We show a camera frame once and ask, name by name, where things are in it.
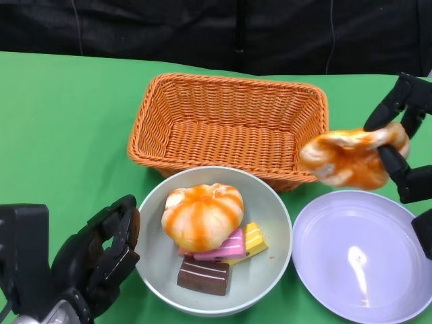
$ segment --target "gray bowl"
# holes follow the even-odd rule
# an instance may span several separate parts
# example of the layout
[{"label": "gray bowl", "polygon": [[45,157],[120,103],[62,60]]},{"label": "gray bowl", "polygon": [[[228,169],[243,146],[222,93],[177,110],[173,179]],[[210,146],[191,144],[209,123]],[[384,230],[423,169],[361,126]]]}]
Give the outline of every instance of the gray bowl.
[{"label": "gray bowl", "polygon": [[[177,286],[182,263],[178,248],[161,226],[168,195],[177,188],[219,182],[235,186],[244,200],[242,225],[255,221],[269,248],[231,266],[228,293],[213,296]],[[264,297],[280,280],[291,257],[292,224],[280,197],[260,179],[228,167],[198,167],[178,173],[159,184],[140,207],[141,226],[136,268],[144,283],[175,308],[206,317],[243,311]]]}]

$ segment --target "yellow cake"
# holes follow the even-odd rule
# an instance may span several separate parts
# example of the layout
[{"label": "yellow cake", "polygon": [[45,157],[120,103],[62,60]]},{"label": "yellow cake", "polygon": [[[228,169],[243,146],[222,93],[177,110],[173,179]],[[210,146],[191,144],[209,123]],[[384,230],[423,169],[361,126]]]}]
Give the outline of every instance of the yellow cake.
[{"label": "yellow cake", "polygon": [[268,248],[268,245],[265,242],[265,237],[261,231],[261,228],[259,228],[259,226],[255,222],[249,223],[248,225],[244,226],[242,230],[244,233],[244,243],[246,245],[246,258],[225,260],[223,261],[224,263],[228,263],[229,265],[234,265]]}]

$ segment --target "pink cake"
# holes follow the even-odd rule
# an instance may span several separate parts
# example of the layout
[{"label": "pink cake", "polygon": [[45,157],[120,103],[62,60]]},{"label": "pink cake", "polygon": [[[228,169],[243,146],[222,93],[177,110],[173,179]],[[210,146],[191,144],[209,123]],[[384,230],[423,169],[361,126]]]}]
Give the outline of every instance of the pink cake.
[{"label": "pink cake", "polygon": [[241,259],[246,257],[244,246],[244,234],[241,228],[236,229],[223,241],[219,248],[208,252],[194,253],[194,259],[200,261],[220,261],[230,259]]}]

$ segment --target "orange striped bun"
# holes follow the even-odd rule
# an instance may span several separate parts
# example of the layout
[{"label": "orange striped bun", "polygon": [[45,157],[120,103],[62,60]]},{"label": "orange striped bun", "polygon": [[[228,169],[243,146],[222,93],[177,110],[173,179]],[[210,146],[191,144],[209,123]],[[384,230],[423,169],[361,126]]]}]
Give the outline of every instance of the orange striped bun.
[{"label": "orange striped bun", "polygon": [[219,248],[243,220],[243,199],[237,189],[203,184],[174,190],[167,199],[162,227],[188,252]]},{"label": "orange striped bun", "polygon": [[374,132],[357,129],[319,135],[300,151],[300,162],[329,186],[374,190],[389,179],[377,151],[383,144],[393,145],[408,157],[410,140],[405,129],[400,123],[390,123]]}]

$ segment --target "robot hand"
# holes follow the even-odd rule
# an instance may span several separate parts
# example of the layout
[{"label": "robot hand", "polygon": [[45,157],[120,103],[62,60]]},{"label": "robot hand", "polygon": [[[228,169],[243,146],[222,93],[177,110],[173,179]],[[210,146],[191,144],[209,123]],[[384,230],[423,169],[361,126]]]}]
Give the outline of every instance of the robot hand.
[{"label": "robot hand", "polygon": [[[120,283],[139,260],[136,199],[125,196],[70,236],[48,262],[48,208],[0,205],[0,288],[7,298],[0,323],[92,324],[119,296]],[[110,248],[102,243],[113,238]]]},{"label": "robot hand", "polygon": [[[403,110],[401,124],[412,138],[426,114],[432,115],[432,83],[401,73],[393,89],[366,121],[364,131],[372,132],[386,126]],[[391,180],[398,187],[401,203],[432,198],[432,165],[411,169],[393,146],[383,145],[378,151]],[[426,256],[432,260],[432,209],[414,219],[412,226]]]}]

